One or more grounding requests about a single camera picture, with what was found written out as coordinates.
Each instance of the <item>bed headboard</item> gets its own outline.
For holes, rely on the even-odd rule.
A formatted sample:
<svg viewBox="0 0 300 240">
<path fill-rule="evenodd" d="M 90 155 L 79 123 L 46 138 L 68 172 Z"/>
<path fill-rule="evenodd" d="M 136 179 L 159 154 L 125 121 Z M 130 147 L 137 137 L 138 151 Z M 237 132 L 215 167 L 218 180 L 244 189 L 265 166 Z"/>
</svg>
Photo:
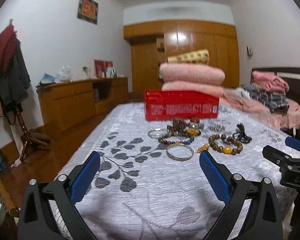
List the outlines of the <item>bed headboard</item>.
<svg viewBox="0 0 300 240">
<path fill-rule="evenodd" d="M 300 105 L 300 67 L 264 67 L 253 68 L 252 71 L 258 70 L 280 76 L 289 84 L 287 98 L 296 101 Z"/>
</svg>

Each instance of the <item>white wall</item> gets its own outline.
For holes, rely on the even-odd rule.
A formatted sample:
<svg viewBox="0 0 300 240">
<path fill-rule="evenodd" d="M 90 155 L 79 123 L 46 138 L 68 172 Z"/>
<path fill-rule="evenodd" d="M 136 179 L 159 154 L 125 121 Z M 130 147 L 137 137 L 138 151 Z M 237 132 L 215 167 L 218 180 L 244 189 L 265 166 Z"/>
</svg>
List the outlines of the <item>white wall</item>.
<svg viewBox="0 0 300 240">
<path fill-rule="evenodd" d="M 194 19 L 234 24 L 229 6 L 204 1 L 146 3 L 124 9 L 124 25 L 165 19 Z"/>
<path fill-rule="evenodd" d="M 251 68 L 300 67 L 300 10 L 293 0 L 235 0 L 240 83 L 250 82 Z M 249 59 L 246 47 L 252 46 Z"/>
<path fill-rule="evenodd" d="M 0 9 L 0 32 L 13 19 L 17 38 L 30 75 L 32 88 L 23 103 L 26 126 L 43 125 L 35 86 L 44 73 L 55 75 L 63 65 L 71 66 L 73 80 L 86 78 L 82 66 L 93 59 L 112 60 L 119 74 L 129 77 L 130 45 L 123 39 L 123 8 L 113 0 L 99 3 L 98 25 L 76 18 L 79 0 L 7 0 Z M 12 141 L 6 120 L 0 120 L 0 146 Z"/>
</svg>

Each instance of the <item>silver screw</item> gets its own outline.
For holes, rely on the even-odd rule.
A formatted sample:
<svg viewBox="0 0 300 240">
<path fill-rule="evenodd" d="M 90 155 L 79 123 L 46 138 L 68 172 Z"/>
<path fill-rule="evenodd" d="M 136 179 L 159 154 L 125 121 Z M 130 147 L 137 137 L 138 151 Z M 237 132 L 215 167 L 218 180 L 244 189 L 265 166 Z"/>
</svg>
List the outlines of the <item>silver screw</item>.
<svg viewBox="0 0 300 240">
<path fill-rule="evenodd" d="M 29 184 L 30 185 L 34 185 L 34 184 L 36 184 L 37 183 L 37 180 L 36 179 L 31 179 L 30 181 L 29 181 Z"/>
<path fill-rule="evenodd" d="M 271 179 L 269 179 L 269 178 L 264 178 L 263 181 L 264 181 L 266 184 L 270 184 L 270 183 L 271 183 Z"/>
<path fill-rule="evenodd" d="M 241 180 L 242 179 L 242 176 L 238 173 L 234 174 L 233 177 L 234 177 L 235 180 Z"/>
<path fill-rule="evenodd" d="M 62 174 L 62 175 L 60 175 L 60 176 L 58 177 L 58 180 L 59 180 L 59 181 L 65 181 L 66 179 L 67 179 L 67 176 L 64 175 L 64 174 Z"/>
</svg>

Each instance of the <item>dark gray jacket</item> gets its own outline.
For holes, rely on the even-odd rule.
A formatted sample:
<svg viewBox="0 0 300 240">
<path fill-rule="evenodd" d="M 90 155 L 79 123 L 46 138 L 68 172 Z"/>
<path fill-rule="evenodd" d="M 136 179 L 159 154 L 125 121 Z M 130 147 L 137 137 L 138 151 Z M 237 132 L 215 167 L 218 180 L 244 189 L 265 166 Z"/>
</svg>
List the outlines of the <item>dark gray jacket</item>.
<svg viewBox="0 0 300 240">
<path fill-rule="evenodd" d="M 21 103 L 28 97 L 26 89 L 30 87 L 30 77 L 20 49 L 20 41 L 10 61 L 6 76 L 0 76 L 0 98 L 3 106 Z"/>
</svg>

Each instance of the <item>plastic bag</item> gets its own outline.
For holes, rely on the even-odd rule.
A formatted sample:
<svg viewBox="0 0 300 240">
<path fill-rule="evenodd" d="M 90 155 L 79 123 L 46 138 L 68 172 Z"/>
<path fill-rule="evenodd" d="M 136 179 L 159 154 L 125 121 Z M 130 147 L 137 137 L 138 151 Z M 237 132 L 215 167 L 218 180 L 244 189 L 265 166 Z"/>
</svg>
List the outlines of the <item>plastic bag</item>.
<svg viewBox="0 0 300 240">
<path fill-rule="evenodd" d="M 61 70 L 58 71 L 56 75 L 56 83 L 61 83 L 65 81 L 69 81 L 72 78 L 71 67 L 70 66 L 62 66 Z"/>
</svg>

